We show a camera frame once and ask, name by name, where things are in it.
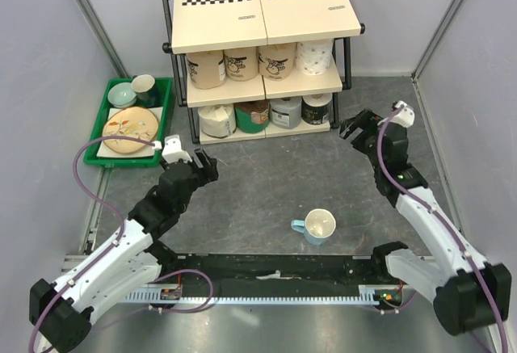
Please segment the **tan roll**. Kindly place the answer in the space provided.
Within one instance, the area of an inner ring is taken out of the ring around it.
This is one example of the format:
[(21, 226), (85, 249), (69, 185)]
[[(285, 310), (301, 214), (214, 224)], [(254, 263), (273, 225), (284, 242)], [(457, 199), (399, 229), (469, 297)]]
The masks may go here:
[(259, 74), (256, 47), (227, 49), (224, 51), (224, 57), (226, 74), (234, 81), (249, 81)]
[(212, 89), (225, 83), (225, 63), (222, 50), (187, 54), (190, 79), (195, 88)]
[(296, 44), (269, 44), (258, 47), (258, 71), (266, 79), (284, 80), (293, 70)]

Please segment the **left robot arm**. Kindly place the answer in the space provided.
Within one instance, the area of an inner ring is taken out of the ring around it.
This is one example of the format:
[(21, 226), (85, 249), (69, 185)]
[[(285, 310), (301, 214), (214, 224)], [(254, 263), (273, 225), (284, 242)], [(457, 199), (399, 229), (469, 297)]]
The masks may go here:
[(157, 280), (168, 283), (177, 274), (174, 253), (160, 238), (179, 222), (195, 191), (219, 178), (217, 160), (196, 149), (166, 149), (164, 171), (120, 227), (90, 256), (52, 282), (36, 281), (29, 292), (29, 340), (37, 336), (48, 351), (70, 352), (92, 326), (122, 298)]

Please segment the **dark brown roll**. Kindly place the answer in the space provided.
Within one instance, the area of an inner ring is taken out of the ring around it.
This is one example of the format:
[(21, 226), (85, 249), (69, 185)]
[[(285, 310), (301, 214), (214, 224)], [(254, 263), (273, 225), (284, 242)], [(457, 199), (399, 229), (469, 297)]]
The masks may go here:
[(265, 130), (270, 123), (270, 102), (257, 100), (234, 104), (237, 127), (244, 133), (255, 134)]

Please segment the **cream roll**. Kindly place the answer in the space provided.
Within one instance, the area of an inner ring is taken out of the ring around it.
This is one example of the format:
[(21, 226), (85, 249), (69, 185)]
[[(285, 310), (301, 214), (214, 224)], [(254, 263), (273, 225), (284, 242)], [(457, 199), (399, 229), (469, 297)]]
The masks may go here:
[(230, 137), (237, 129), (233, 104), (200, 107), (198, 117), (201, 131), (210, 137)]

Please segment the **white paper roll front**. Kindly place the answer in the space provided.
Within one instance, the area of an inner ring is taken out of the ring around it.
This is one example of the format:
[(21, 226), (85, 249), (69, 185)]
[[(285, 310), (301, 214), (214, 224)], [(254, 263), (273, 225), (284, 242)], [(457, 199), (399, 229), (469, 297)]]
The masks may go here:
[(311, 125), (324, 124), (330, 117), (331, 93), (302, 97), (301, 118)]

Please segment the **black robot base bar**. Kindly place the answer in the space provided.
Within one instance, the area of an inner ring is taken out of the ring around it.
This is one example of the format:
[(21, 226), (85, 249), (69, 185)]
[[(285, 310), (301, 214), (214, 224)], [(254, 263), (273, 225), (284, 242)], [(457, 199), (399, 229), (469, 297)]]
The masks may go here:
[(210, 278), (216, 298), (356, 296), (359, 286), (399, 286), (370, 257), (303, 254), (177, 254), (162, 260), (161, 276), (195, 269)]

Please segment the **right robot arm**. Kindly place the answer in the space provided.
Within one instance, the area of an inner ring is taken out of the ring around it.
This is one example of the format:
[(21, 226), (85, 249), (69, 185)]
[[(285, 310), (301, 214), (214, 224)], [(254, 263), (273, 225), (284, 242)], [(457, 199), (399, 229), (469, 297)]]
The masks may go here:
[(432, 255), (428, 262), (405, 244), (378, 246), (370, 262), (372, 278), (393, 278), (411, 286), (433, 306), (440, 325), (456, 336), (496, 325), (505, 331), (512, 277), (502, 263), (491, 264), (439, 206), (421, 173), (409, 162), (407, 130), (414, 110), (403, 102), (384, 118), (366, 108), (342, 121), (339, 136), (368, 157), (377, 190), (411, 224)]

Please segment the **grey paper roll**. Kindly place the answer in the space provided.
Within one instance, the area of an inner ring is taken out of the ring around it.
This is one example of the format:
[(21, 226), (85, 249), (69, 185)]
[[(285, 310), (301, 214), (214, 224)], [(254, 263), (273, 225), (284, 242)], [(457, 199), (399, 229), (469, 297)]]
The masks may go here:
[(301, 122), (301, 97), (272, 99), (270, 101), (271, 122), (284, 129), (294, 129)]

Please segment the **white paper roll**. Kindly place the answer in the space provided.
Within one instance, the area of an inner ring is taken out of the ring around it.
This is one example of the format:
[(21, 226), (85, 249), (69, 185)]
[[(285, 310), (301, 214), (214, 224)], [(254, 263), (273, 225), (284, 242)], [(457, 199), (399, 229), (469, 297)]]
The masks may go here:
[(331, 93), (302, 97), (301, 118), (311, 125), (324, 124), (330, 117)]
[(294, 60), (296, 68), (305, 75), (324, 74), (333, 60), (333, 45), (332, 39), (298, 42)]

